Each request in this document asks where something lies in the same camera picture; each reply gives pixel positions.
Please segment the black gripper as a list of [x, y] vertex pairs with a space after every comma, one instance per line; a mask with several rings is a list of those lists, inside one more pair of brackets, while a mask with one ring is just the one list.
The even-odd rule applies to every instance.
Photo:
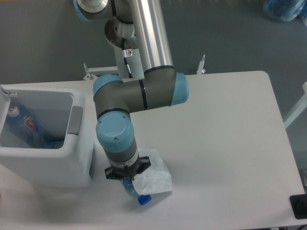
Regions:
[[123, 180], [128, 183], [130, 180], [134, 181], [136, 175], [142, 174], [150, 166], [151, 162], [148, 156], [132, 157], [126, 162], [111, 162], [111, 166], [105, 169], [106, 178], [109, 180]]

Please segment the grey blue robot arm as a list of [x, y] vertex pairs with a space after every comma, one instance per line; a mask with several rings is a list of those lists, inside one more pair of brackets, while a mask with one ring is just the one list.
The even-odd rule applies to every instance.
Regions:
[[185, 103], [188, 81], [174, 69], [160, 1], [76, 0], [73, 4], [86, 21], [107, 19], [106, 39], [120, 49], [125, 65], [128, 52], [139, 51], [142, 79], [128, 71], [127, 82], [117, 74], [105, 74], [93, 84], [96, 135], [110, 162], [106, 178], [133, 179], [151, 162], [139, 156], [131, 113]]

